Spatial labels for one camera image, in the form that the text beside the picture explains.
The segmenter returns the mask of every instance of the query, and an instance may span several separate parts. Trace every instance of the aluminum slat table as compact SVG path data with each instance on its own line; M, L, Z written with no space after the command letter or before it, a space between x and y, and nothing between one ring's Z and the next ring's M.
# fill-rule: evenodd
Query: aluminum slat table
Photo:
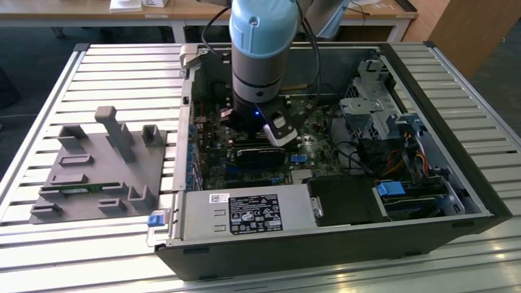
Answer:
M184 282L146 243L147 217L31 225L31 206L60 149L62 125L102 132L94 113L115 105L131 131L168 131L160 207L174 200L182 45L91 45L75 51L0 184L0 291L512 292L521 290L521 143L436 48L394 45L483 169L512 220L430 255ZM406 107L414 107L406 95ZM167 237L167 230L156 236Z

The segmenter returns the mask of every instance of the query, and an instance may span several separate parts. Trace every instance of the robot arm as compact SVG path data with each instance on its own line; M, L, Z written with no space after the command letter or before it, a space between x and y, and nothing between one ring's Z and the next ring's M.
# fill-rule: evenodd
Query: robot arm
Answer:
M264 129L275 146L298 137L303 117L291 117L279 98L290 47L307 15L314 34L334 37L348 0L240 0L232 2L234 109L223 122L242 131Z

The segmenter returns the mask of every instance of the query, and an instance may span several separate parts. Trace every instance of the power supply label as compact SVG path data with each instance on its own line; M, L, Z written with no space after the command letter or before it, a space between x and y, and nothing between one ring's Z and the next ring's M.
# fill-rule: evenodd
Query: power supply label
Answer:
M276 194L231 197L228 205L230 230L234 235L283 230L283 218Z

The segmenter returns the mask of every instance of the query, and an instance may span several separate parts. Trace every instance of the motherboard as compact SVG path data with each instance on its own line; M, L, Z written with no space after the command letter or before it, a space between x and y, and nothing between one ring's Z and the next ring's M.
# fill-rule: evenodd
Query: motherboard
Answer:
M287 96L292 112L304 109L307 96ZM300 184L314 176L343 172L339 154L328 135L328 114L315 111L300 136L284 147L274 147L264 132L236 132L220 124L220 108L196 107L195 125L204 190Z

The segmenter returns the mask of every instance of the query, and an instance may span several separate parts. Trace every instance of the wooden cabinet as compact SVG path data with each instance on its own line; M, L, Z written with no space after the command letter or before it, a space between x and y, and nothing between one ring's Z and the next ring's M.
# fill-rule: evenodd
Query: wooden cabinet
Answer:
M521 0L410 0L419 17L404 41L432 41L471 78L521 17Z

